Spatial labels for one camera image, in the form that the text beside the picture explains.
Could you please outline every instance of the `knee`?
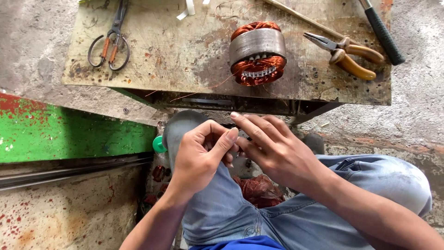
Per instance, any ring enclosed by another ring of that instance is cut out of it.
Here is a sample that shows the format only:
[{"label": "knee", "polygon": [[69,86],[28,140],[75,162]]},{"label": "knee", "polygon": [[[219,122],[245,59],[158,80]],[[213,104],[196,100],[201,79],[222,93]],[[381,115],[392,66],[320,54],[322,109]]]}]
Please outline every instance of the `knee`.
[{"label": "knee", "polygon": [[371,177],[366,189],[372,193],[390,199],[421,217],[432,209],[430,185],[419,168],[395,157],[360,165],[364,165],[361,166],[362,172]]}]

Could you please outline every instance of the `worn table surface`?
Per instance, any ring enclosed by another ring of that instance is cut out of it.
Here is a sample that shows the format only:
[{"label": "worn table surface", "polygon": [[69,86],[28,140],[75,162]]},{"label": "worn table surface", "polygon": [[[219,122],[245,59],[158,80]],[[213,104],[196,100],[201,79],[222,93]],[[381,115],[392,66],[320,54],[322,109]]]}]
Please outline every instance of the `worn table surface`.
[{"label": "worn table surface", "polygon": [[[326,100],[343,103],[390,105],[391,66],[373,65],[353,57],[365,68],[377,72],[374,81],[349,76],[337,66],[329,65],[330,54],[302,36],[312,32],[339,41],[310,25],[261,1],[248,9],[247,2],[212,0],[209,5],[195,1],[196,14],[179,21],[176,16],[186,7],[182,0],[131,0],[123,22],[122,33],[131,48],[128,65],[119,73],[112,72],[107,63],[91,67],[87,51],[91,42],[111,27],[118,1],[107,6],[104,0],[80,4],[71,44],[62,77],[63,84],[96,85],[119,88],[161,90],[186,93],[215,93],[234,96]],[[303,15],[349,35],[383,55],[364,10],[358,0],[281,0]],[[389,27],[392,0],[372,0],[383,21]],[[233,31],[255,21],[277,23],[285,37],[287,65],[281,79],[257,87],[237,84],[231,77],[228,49]],[[95,61],[103,45],[102,39],[93,53]],[[117,61],[124,55],[118,53]]]}]

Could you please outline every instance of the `person's right hand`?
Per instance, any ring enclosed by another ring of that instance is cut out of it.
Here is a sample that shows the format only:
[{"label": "person's right hand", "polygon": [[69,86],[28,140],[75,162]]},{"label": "person's right hand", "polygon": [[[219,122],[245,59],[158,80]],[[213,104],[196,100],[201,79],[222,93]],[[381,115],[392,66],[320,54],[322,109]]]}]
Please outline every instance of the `person's right hand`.
[{"label": "person's right hand", "polygon": [[253,141],[239,137],[236,144],[274,182],[304,194],[334,174],[275,116],[240,115],[231,119]]}]

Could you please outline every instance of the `jeans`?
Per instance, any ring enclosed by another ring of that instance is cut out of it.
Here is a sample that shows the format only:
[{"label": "jeans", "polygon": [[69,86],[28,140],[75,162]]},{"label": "jeans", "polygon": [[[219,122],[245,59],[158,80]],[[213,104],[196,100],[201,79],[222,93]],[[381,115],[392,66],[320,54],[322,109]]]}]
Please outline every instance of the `jeans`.
[{"label": "jeans", "polygon": [[[190,110],[170,119],[163,143],[168,148],[171,166],[184,133],[207,119]],[[317,158],[345,180],[421,217],[432,209],[427,178],[401,159],[374,154]],[[190,200],[182,227],[190,246],[267,235],[289,250],[373,249],[348,222],[304,194],[274,207],[257,209],[242,197],[240,187],[222,163],[209,185]]]}]

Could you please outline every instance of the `scissors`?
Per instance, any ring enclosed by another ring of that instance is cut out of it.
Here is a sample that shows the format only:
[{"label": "scissors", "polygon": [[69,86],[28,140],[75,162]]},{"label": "scissors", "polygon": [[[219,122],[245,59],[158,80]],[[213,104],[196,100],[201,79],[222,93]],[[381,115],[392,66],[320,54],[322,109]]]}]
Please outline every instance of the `scissors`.
[{"label": "scissors", "polygon": [[376,78],[376,73],[361,67],[347,54],[361,56],[374,64],[384,62],[384,57],[379,52],[368,47],[350,44],[349,37],[345,37],[339,43],[335,43],[326,37],[308,32],[304,33],[304,37],[322,49],[330,52],[332,55],[329,61],[330,64],[335,64],[347,73],[360,79],[373,80]]},{"label": "scissors", "polygon": [[[97,43],[97,41],[100,40],[102,37],[104,37],[104,35],[100,35],[99,37],[97,37],[92,42],[91,46],[89,47],[89,50],[88,50],[88,62],[94,68],[98,68],[98,67],[102,66],[103,63],[105,62],[105,58],[106,58],[107,52],[108,52],[108,45],[110,43],[110,35],[113,34],[113,33],[116,33],[116,37],[115,37],[114,44],[113,44],[113,50],[111,52],[111,56],[110,56],[110,59],[108,61],[109,67],[110,67],[111,70],[119,71],[119,70],[123,69],[125,67],[125,65],[127,65],[128,61],[130,59],[130,46],[129,46],[127,40],[120,33],[120,28],[122,27],[123,18],[125,17],[125,12],[127,11],[127,8],[128,8],[128,0],[120,0],[119,8],[117,8],[117,12],[115,14],[114,21],[112,23],[111,29],[108,31],[107,37],[105,39],[105,44],[103,45],[102,54],[100,54],[100,57],[102,57],[102,59],[100,60],[99,64],[95,65],[91,61],[91,51],[92,51],[92,48],[94,47],[94,45]],[[122,39],[123,42],[125,43],[126,47],[127,47],[127,58],[125,59],[125,62],[123,63],[122,66],[120,66],[118,68],[114,68],[113,67],[113,62],[114,62],[114,59],[115,59],[115,55],[117,53],[117,43],[119,42],[119,39]]]}]

